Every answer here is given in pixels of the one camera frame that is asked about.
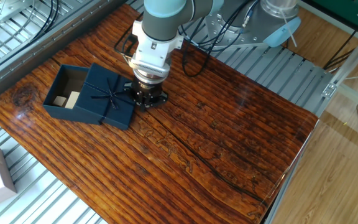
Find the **gift box lid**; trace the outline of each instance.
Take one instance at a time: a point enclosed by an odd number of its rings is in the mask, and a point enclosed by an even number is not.
[[[135,102],[124,88],[130,82],[95,63],[90,68],[62,65],[44,101],[44,108],[54,118],[106,123],[127,129],[135,108]],[[57,96],[68,98],[71,91],[80,92],[72,109],[52,105]]]

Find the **black ribbon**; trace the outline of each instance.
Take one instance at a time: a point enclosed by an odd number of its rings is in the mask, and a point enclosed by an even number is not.
[[[90,83],[87,83],[87,82],[84,82],[84,85],[100,92],[100,93],[103,93],[104,95],[102,96],[91,96],[92,99],[96,99],[96,100],[109,100],[110,103],[107,104],[107,107],[106,109],[104,110],[104,113],[103,113],[103,117],[99,120],[100,123],[102,123],[105,119],[106,119],[106,116],[107,114],[109,113],[109,110],[111,107],[113,107],[115,110],[118,110],[118,105],[115,103],[115,99],[117,100],[121,100],[123,102],[126,102],[125,100],[123,99],[120,99],[120,97],[118,97],[118,95],[121,95],[123,93],[125,93],[124,91],[120,91],[120,92],[116,92],[114,91],[116,88],[117,88],[117,85],[119,83],[119,79],[120,79],[120,76],[118,76],[118,79],[116,81],[116,84],[114,85],[114,88],[111,88],[111,85],[109,83],[109,78],[106,78],[106,81],[107,81],[107,85],[108,85],[108,90],[109,91],[106,91],[104,89],[101,89],[95,85],[92,85]]]

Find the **wooden table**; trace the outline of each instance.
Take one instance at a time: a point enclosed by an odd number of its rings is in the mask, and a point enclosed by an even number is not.
[[[258,223],[317,117],[216,59],[188,78],[175,51],[168,103],[127,131],[43,109],[61,64],[132,78],[113,45],[136,17],[122,6],[3,93],[0,126],[109,223]],[[188,70],[204,58],[191,47]]]

